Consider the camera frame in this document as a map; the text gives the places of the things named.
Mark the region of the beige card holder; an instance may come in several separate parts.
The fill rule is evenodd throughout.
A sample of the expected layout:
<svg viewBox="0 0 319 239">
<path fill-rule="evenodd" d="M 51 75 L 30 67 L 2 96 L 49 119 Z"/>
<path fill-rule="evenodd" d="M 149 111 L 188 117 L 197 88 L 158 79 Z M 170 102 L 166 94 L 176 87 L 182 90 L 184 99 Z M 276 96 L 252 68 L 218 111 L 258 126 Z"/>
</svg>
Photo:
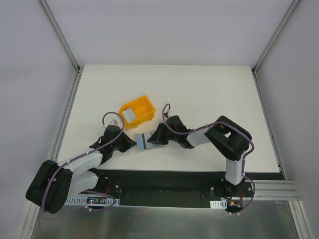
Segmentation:
<svg viewBox="0 0 319 239">
<path fill-rule="evenodd" d="M 136 153 L 165 147 L 165 145 L 148 142 L 148 139 L 153 135 L 153 133 L 154 131 L 149 131 L 149 132 L 138 133 L 134 135 L 134 141 L 136 142 L 136 146 L 135 146 Z"/>
</svg>

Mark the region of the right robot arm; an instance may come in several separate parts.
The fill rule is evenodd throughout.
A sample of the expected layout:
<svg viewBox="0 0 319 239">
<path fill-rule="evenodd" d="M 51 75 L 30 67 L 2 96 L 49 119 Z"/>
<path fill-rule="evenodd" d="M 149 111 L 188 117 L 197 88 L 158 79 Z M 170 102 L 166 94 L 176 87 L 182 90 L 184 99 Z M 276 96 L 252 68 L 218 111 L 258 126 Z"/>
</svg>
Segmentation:
<svg viewBox="0 0 319 239">
<path fill-rule="evenodd" d="M 242 191 L 244 159 L 255 148 L 251 134 L 244 128 L 220 116 L 211 124 L 188 129 L 179 116 L 171 116 L 160 123 L 148 139 L 149 143 L 158 145 L 167 145 L 170 141 L 177 142 L 185 149 L 212 143 L 226 158 L 225 193 L 234 197 Z"/>
</svg>

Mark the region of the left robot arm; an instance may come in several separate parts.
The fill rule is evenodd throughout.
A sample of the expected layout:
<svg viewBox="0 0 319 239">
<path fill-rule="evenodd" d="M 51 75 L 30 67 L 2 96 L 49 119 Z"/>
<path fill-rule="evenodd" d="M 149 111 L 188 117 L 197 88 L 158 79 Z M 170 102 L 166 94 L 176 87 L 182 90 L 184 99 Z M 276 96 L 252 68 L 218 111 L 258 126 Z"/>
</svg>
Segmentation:
<svg viewBox="0 0 319 239">
<path fill-rule="evenodd" d="M 92 191 L 109 192 L 107 176 L 98 169 L 115 151 L 124 153 L 136 146 L 116 125 L 106 127 L 104 134 L 90 145 L 86 152 L 65 162 L 43 162 L 26 191 L 25 197 L 44 212 L 57 213 L 67 199 L 76 194 Z"/>
</svg>

